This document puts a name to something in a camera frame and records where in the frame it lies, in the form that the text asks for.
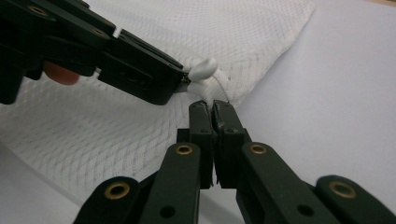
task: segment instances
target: screw hole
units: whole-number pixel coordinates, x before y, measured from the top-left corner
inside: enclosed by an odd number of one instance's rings
[[[329,184],[329,188],[332,192],[343,198],[353,199],[357,196],[356,191],[344,182],[333,181]]]
[[[32,10],[34,13],[37,13],[41,16],[48,16],[49,14],[47,14],[46,11],[44,11],[43,9],[39,8],[39,7],[34,7],[34,6],[29,6],[29,9]]]
[[[264,154],[267,152],[267,148],[260,145],[252,145],[250,146],[250,151],[256,154]]]
[[[177,147],[176,153],[179,155],[188,155],[188,154],[192,153],[192,147],[189,147],[189,146]]]
[[[160,211],[161,217],[164,217],[164,218],[173,217],[175,215],[175,213],[176,213],[176,210],[173,206],[165,206]]]
[[[98,29],[93,29],[93,30],[99,35],[103,35],[104,34],[103,31],[101,31],[101,30],[98,30]]]
[[[117,200],[127,195],[130,190],[131,188],[127,183],[115,182],[106,188],[105,197],[110,200]]]
[[[314,215],[314,210],[308,205],[298,205],[297,210],[301,215],[306,217],[312,217]]]

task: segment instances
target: white table surface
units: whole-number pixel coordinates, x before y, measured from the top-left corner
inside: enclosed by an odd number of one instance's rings
[[[348,177],[396,213],[396,7],[314,2],[296,43],[237,112],[302,180]],[[0,176],[0,224],[73,222],[79,205],[2,145]],[[202,190],[199,223],[244,223],[234,190]]]

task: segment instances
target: brass screw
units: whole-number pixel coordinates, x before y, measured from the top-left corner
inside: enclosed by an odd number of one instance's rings
[[[34,6],[28,6],[28,8],[33,11],[34,13],[37,13],[41,16],[48,16],[49,14],[47,14],[46,11],[44,11],[43,9],[39,8],[39,7],[34,7]]]
[[[192,147],[179,146],[176,148],[176,153],[179,155],[189,155],[190,153],[192,153]]]
[[[329,188],[332,192],[343,198],[353,199],[357,196],[356,190],[341,181],[332,181],[329,184]]]
[[[250,151],[255,154],[265,154],[267,153],[267,148],[260,146],[260,145],[251,145],[249,147]]]
[[[103,33],[103,31],[98,30],[98,29],[93,29],[97,34],[99,35],[104,35],[105,33]]]
[[[125,182],[114,182],[106,188],[105,197],[109,200],[117,200],[123,198],[129,193],[131,188]]]

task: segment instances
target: white mesh bag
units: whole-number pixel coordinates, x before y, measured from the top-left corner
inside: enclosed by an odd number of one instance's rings
[[[66,87],[24,80],[17,103],[0,105],[0,141],[71,197],[85,201],[115,175],[155,172],[188,106],[200,99],[239,105],[308,21],[305,0],[91,0],[91,10],[163,50],[186,71],[206,58],[216,73],[174,94],[143,102],[94,77]]]

